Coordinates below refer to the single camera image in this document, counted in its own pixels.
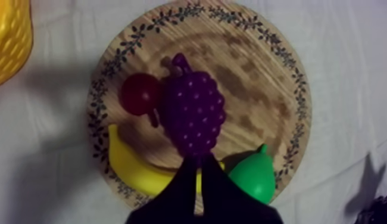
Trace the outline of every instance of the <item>yellow banana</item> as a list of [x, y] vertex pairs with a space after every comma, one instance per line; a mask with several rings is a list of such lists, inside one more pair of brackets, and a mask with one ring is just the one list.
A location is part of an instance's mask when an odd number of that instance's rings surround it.
[[[175, 172], [156, 168], [145, 160], [119, 137], [117, 125], [109, 125], [109, 162], [117, 176], [128, 186], [151, 196], [158, 195], [173, 179]], [[196, 191], [201, 192], [201, 173], [196, 176]]]

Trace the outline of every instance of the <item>round wooden tray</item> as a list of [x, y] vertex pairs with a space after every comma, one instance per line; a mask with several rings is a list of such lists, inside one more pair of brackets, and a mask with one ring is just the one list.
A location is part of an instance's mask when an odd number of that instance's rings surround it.
[[[125, 185], [108, 162], [107, 126], [150, 163], [167, 169], [182, 158], [163, 129], [127, 114], [118, 103], [125, 78], [136, 72], [168, 75], [162, 61], [182, 52], [194, 70], [208, 71], [225, 96], [227, 121], [213, 152], [229, 170], [260, 144], [269, 145], [280, 194], [298, 168], [309, 137], [310, 91], [302, 64], [281, 33], [237, 4], [172, 2], [128, 25], [103, 54], [88, 95], [93, 157], [109, 186], [131, 208], [150, 198]], [[198, 197], [196, 211], [202, 210]]]

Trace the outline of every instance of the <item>yellow basket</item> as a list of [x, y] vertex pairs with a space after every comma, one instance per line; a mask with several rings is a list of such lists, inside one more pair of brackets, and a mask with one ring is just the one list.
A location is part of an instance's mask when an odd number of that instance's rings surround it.
[[0, 84], [15, 75], [32, 47], [29, 0], [0, 0]]

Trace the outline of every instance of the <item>dark object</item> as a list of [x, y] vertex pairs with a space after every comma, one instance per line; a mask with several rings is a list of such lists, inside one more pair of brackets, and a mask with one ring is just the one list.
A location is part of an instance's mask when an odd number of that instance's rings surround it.
[[374, 199], [370, 208], [357, 216], [355, 224], [387, 224], [387, 197]]
[[[195, 176], [202, 169], [204, 215], [194, 216]], [[278, 212], [241, 191], [212, 154], [185, 157], [168, 187], [133, 211], [127, 224], [141, 223], [262, 223], [282, 224]]]

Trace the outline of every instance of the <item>white cloth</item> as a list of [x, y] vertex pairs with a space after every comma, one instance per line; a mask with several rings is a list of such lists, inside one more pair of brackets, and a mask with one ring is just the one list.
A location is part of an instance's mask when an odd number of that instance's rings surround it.
[[[32, 0], [32, 54], [0, 86], [0, 223], [125, 221], [91, 163], [89, 78], [113, 37], [165, 2]], [[370, 184], [387, 163], [387, 0], [238, 2], [285, 35], [310, 83], [310, 141], [272, 205], [285, 223], [352, 223], [376, 190], [387, 194], [387, 164]]]

